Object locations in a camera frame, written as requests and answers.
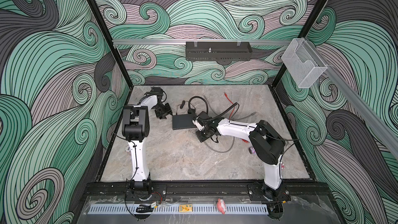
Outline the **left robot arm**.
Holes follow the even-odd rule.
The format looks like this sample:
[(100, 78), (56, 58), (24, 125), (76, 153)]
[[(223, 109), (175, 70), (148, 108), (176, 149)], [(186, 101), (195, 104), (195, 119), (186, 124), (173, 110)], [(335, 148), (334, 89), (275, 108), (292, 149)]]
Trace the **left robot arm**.
[(152, 193), (144, 139), (150, 132), (150, 110), (154, 110), (155, 116), (161, 120), (173, 114), (166, 99), (167, 94), (162, 88), (152, 87), (138, 101), (138, 104), (123, 107), (121, 131), (131, 150), (133, 172), (128, 182), (134, 191)]

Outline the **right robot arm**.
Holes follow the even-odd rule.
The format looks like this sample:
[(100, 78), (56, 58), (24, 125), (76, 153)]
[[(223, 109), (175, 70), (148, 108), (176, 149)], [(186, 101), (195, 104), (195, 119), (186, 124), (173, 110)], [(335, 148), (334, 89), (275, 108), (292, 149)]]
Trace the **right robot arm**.
[(205, 112), (193, 118), (192, 122), (198, 129), (196, 135), (200, 142), (214, 135), (249, 141), (264, 163), (264, 184), (272, 190), (281, 186), (283, 179), (280, 167), (286, 141), (268, 122), (260, 120), (257, 123), (244, 123), (224, 117), (210, 118)]

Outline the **black network switch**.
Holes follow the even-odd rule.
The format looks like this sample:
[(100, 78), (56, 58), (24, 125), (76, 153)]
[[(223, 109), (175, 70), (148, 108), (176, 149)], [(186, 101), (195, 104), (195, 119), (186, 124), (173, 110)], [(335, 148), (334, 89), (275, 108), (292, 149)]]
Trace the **black network switch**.
[(174, 115), (172, 118), (172, 129), (182, 130), (196, 128), (196, 125), (193, 123), (193, 119), (192, 114)]

